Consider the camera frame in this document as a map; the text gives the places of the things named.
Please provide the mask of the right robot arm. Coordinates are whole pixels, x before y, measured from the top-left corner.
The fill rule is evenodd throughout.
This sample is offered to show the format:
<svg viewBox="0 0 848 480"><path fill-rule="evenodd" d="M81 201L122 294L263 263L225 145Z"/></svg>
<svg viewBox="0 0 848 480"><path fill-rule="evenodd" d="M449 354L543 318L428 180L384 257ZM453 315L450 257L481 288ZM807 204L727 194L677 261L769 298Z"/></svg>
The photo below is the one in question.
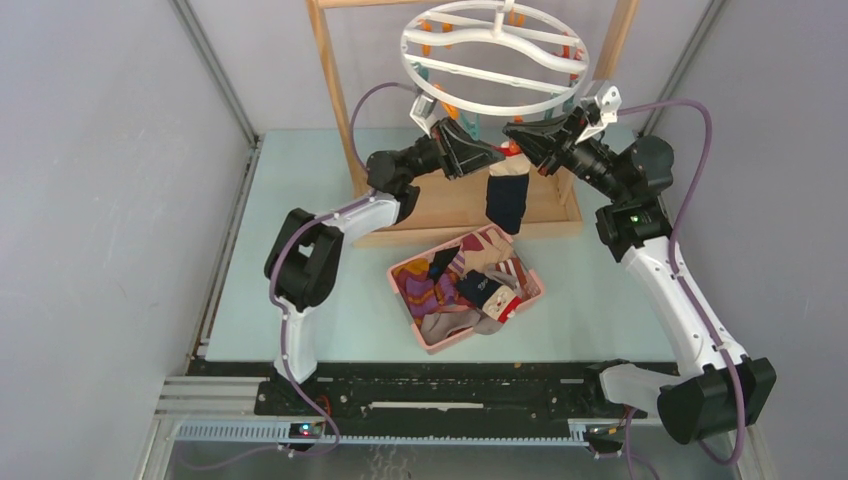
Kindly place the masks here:
<svg viewBox="0 0 848 480"><path fill-rule="evenodd" d="M620 405L654 415L676 442L744 434L776 384L766 358L749 356L709 306L673 238L660 204L673 182L674 151L656 136L614 153L581 135L589 123L574 112L555 119L509 123L503 132L540 172L566 169L610 203L597 210L600 241L640 285L672 347L674 374L623 360L593 366L581 392L585 411L606 418Z"/></svg>

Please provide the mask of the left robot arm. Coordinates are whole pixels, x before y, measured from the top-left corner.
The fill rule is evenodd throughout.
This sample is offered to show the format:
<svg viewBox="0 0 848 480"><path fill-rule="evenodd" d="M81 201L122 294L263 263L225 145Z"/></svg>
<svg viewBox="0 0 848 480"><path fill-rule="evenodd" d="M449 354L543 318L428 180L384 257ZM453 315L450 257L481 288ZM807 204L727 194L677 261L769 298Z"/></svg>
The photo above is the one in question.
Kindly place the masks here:
<svg viewBox="0 0 848 480"><path fill-rule="evenodd" d="M316 390L304 382L317 367L316 333L307 318L330 296L344 247L406 220L421 192L416 178L440 172L454 180L505 158L500 147L443 118L407 148L373 152L365 162L365 194L323 215L301 208L288 213L264 267L269 300L281 313L274 367L288 380L277 395L283 409L299 417L315 406Z"/></svg>

